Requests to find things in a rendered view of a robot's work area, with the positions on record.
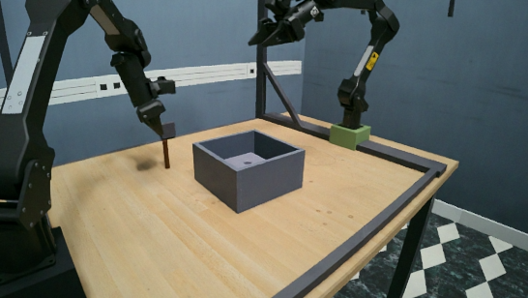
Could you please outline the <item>dark brown cylindrical peg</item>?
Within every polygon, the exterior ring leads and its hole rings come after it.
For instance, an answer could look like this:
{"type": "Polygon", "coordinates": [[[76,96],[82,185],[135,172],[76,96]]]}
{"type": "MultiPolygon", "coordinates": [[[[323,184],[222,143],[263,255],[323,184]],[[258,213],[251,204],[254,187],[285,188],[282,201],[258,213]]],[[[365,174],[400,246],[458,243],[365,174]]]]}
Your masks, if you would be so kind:
{"type": "Polygon", "coordinates": [[[163,149],[163,157],[164,157],[165,169],[170,169],[168,143],[167,143],[166,139],[162,141],[162,149],[163,149]]]}

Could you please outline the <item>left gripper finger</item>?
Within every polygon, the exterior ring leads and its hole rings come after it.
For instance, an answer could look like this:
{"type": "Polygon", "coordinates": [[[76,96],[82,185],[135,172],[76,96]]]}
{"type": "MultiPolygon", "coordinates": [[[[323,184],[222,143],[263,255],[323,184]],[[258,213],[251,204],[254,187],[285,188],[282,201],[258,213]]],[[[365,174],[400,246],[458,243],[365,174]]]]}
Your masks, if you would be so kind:
{"type": "Polygon", "coordinates": [[[262,44],[269,36],[263,22],[258,22],[258,30],[248,41],[248,45],[258,45],[262,44]]]}
{"type": "Polygon", "coordinates": [[[295,40],[286,21],[280,20],[278,29],[262,43],[262,46],[267,47],[272,45],[282,45],[294,42],[295,40]]]}

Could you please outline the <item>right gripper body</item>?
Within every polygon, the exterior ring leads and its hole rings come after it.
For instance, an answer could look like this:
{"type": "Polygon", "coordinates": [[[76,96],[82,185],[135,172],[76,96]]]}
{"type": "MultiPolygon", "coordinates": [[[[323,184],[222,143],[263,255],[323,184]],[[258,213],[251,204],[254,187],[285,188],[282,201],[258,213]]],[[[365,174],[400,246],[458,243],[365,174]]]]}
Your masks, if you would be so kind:
{"type": "Polygon", "coordinates": [[[143,74],[123,83],[131,102],[137,107],[136,114],[141,123],[165,112],[163,103],[153,98],[148,82],[148,78],[143,74]]]}

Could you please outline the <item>black metal gantry frame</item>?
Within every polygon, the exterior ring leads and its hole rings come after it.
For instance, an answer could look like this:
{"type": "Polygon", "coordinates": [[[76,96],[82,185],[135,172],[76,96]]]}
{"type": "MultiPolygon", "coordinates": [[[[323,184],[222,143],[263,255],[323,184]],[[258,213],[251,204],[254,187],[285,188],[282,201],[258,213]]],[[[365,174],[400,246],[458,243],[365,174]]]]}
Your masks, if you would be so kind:
{"type": "MultiPolygon", "coordinates": [[[[268,8],[264,6],[267,0],[258,0],[257,3],[257,21],[261,18],[268,17],[268,8]]],[[[4,18],[2,14],[2,7],[0,1],[0,55],[3,64],[4,74],[7,82],[7,87],[13,72],[13,66],[11,61],[11,55],[8,47],[6,29],[4,24],[4,18]]],[[[294,124],[299,127],[303,127],[304,124],[294,109],[292,103],[287,98],[283,89],[281,88],[278,80],[267,64],[267,47],[263,47],[262,44],[257,45],[256,51],[256,105],[255,105],[255,118],[262,120],[262,115],[265,114],[266,109],[266,76],[269,78],[271,84],[279,95],[280,100],[285,106],[287,112],[292,118],[294,124]]]]}

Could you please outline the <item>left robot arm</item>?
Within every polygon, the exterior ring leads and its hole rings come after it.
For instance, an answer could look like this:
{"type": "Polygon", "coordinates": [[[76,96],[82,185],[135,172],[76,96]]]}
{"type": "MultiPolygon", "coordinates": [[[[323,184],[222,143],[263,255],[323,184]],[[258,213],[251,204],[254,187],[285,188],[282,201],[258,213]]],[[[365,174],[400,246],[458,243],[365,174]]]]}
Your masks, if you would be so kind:
{"type": "Polygon", "coordinates": [[[264,4],[275,14],[274,18],[277,15],[283,17],[292,15],[297,6],[305,13],[307,23],[312,19],[315,22],[323,21],[324,13],[320,10],[353,7],[351,9],[368,12],[368,18],[372,24],[371,40],[355,72],[349,79],[343,79],[337,92],[340,106],[345,107],[343,121],[338,125],[354,131],[362,128],[361,115],[368,109],[368,104],[364,99],[367,79],[385,44],[392,40],[399,30],[399,22],[394,12],[385,5],[383,0],[304,0],[292,8],[290,5],[291,0],[267,0],[264,4]]]}

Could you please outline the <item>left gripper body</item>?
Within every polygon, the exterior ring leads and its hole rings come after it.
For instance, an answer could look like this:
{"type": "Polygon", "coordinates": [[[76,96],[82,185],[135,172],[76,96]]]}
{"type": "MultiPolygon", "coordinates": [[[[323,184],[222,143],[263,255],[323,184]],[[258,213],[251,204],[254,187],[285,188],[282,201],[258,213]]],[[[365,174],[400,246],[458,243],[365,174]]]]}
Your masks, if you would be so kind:
{"type": "Polygon", "coordinates": [[[279,21],[284,19],[284,21],[290,20],[290,22],[286,21],[286,23],[293,35],[295,42],[299,42],[305,37],[306,32],[304,30],[304,27],[306,27],[307,18],[301,8],[296,6],[295,11],[292,15],[288,15],[286,17],[283,17],[282,15],[277,15],[275,19],[276,19],[276,22],[273,22],[272,19],[268,17],[262,18],[258,21],[258,22],[263,22],[269,36],[272,35],[278,29],[279,21]],[[301,27],[301,24],[303,27],[301,27]]]}

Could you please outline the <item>white flat plate with hole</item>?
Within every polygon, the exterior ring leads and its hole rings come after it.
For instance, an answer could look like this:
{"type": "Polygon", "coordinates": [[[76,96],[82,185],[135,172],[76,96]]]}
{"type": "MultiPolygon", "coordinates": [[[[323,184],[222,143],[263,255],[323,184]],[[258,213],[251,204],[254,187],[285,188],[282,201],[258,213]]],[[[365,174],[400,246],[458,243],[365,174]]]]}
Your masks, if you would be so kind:
{"type": "Polygon", "coordinates": [[[261,161],[265,161],[265,159],[253,154],[252,152],[225,160],[238,168],[249,164],[255,164],[261,161]]]}

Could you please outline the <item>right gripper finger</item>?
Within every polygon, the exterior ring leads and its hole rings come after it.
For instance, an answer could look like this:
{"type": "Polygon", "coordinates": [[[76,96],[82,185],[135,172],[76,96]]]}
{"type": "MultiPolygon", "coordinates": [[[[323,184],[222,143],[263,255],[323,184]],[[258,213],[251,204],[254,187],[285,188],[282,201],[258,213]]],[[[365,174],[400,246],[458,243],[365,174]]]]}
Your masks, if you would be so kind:
{"type": "Polygon", "coordinates": [[[159,136],[163,135],[160,114],[143,123],[145,123],[149,128],[151,128],[159,136]]]}

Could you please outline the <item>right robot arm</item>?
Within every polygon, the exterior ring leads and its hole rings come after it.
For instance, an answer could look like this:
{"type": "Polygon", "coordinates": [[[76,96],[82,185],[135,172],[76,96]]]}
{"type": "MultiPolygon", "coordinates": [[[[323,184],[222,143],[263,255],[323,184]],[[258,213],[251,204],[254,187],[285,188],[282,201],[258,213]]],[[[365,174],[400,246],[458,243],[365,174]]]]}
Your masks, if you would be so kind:
{"type": "Polygon", "coordinates": [[[0,200],[19,199],[0,202],[0,286],[56,264],[45,216],[55,152],[43,125],[67,38],[90,15],[118,52],[110,66],[123,83],[151,62],[141,30],[112,0],[26,0],[25,9],[30,25],[0,108],[0,200]]]}

